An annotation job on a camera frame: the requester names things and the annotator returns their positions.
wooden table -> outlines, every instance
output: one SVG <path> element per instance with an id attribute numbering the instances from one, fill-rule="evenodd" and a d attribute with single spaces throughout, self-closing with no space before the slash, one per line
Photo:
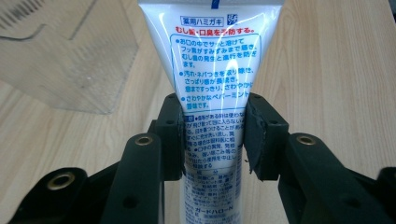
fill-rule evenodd
<path id="1" fill-rule="evenodd" d="M 118 161 L 172 92 L 136 1 L 124 5 L 139 51 L 113 114 L 53 109 L 0 82 L 0 223 L 48 172 L 74 166 L 92 175 Z M 291 133 L 318 136 L 347 168 L 375 178 L 396 165 L 395 59 L 388 0 L 289 0 L 253 91 Z M 245 223 L 286 223 L 277 183 L 244 169 Z M 166 223 L 179 222 L 178 195 L 178 183 L 166 183 Z"/>

product label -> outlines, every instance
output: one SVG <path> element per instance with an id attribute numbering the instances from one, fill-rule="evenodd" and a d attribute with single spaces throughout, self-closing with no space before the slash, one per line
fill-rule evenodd
<path id="1" fill-rule="evenodd" d="M 223 23 L 181 20 L 203 27 Z M 248 27 L 176 31 L 170 42 L 186 124 L 186 223 L 240 223 L 245 106 L 261 60 L 261 38 Z"/>
<path id="2" fill-rule="evenodd" d="M 282 0 L 139 0 L 185 120 L 180 222 L 240 224 L 245 107 Z"/>

toothpaste tube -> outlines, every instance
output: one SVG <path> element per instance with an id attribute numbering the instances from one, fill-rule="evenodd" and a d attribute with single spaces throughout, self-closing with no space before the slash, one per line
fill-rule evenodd
<path id="1" fill-rule="evenodd" d="M 183 107 L 180 222 L 241 223 L 245 107 L 283 0 L 139 0 Z"/>

wooden surface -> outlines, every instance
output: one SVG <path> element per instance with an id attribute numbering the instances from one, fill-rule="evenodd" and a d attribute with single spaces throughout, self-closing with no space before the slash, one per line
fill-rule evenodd
<path id="1" fill-rule="evenodd" d="M 0 223 L 50 171 L 92 175 L 118 161 L 172 92 L 136 1 L 123 2 L 140 49 L 113 114 L 53 109 L 0 82 Z M 395 59 L 388 0 L 289 0 L 254 92 L 291 133 L 318 136 L 347 168 L 375 178 L 396 165 Z M 287 223 L 276 182 L 244 169 L 244 223 Z M 177 182 L 166 183 L 166 223 L 178 223 L 178 194 Z"/>

clear plastic container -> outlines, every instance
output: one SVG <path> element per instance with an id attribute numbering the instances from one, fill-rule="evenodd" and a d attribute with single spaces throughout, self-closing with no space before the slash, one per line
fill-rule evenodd
<path id="1" fill-rule="evenodd" d="M 118 0 L 0 2 L 0 78 L 50 106 L 113 112 L 136 52 Z"/>

